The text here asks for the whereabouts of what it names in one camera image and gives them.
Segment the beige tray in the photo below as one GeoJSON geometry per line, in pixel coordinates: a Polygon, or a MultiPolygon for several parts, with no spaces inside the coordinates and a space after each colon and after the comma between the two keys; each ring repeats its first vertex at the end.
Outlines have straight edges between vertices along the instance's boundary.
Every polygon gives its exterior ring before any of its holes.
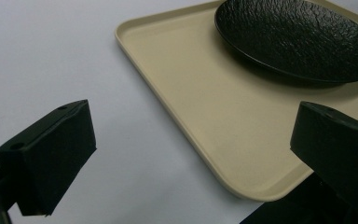
{"type": "Polygon", "coordinates": [[[358,119],[358,82],[304,85],[239,63],[214,27],[221,3],[124,22],[117,40],[219,181],[240,197],[277,200],[312,173],[290,150],[299,102],[358,119]]]}

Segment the white table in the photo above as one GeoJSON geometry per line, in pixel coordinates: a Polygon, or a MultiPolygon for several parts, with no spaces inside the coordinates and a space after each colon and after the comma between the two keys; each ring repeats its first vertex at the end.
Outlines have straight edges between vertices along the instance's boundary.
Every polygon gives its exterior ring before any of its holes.
{"type": "Polygon", "coordinates": [[[51,217],[14,205],[13,223],[239,223],[261,204],[218,183],[114,36],[126,20],[203,2],[0,0],[0,146],[89,99],[98,148],[51,217]]]}

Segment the dish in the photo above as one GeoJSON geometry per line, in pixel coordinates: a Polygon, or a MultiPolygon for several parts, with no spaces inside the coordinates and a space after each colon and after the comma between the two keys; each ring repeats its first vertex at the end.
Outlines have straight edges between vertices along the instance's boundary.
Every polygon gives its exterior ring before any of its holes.
{"type": "Polygon", "coordinates": [[[215,13],[237,52],[277,74],[315,82],[358,81],[358,24],[302,0],[227,0],[215,13]]]}

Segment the round plate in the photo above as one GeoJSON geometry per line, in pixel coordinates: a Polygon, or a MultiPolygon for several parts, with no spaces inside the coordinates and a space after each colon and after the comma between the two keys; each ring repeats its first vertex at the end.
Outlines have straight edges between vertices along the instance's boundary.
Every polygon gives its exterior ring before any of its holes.
{"type": "Polygon", "coordinates": [[[358,24],[301,0],[227,0],[220,35],[248,59],[310,81],[358,81],[358,24]]]}

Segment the tray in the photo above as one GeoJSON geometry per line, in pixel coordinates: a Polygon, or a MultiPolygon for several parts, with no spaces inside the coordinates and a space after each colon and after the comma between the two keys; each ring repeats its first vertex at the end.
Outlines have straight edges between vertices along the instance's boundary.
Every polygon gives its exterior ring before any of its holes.
{"type": "MultiPolygon", "coordinates": [[[[348,10],[312,2],[358,23],[348,10]]],[[[300,101],[358,119],[358,82],[299,83],[243,62],[215,29],[214,13],[222,3],[126,21],[116,30],[117,41],[228,190],[278,200],[312,173],[290,150],[300,101]]]]}

